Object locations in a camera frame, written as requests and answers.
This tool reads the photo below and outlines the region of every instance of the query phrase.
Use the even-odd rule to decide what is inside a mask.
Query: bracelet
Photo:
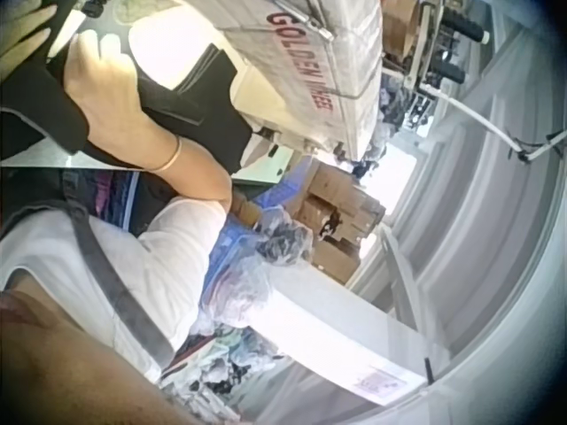
[[[161,166],[160,168],[155,168],[153,170],[147,170],[150,173],[163,173],[164,171],[168,170],[169,167],[171,167],[176,160],[179,158],[179,156],[181,155],[181,149],[183,147],[183,141],[181,140],[181,137],[179,137],[179,135],[175,135],[175,139],[177,140],[177,149],[175,150],[174,156],[171,157],[171,159],[164,165]]]

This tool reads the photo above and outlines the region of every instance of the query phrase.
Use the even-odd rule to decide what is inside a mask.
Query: fabric
[[[138,239],[90,218],[106,256],[167,340],[178,349],[198,314],[208,254],[226,214],[218,203],[174,199]],[[16,269],[98,341],[155,382],[160,367],[130,334],[85,264],[64,212],[38,212],[0,243],[0,289]]]

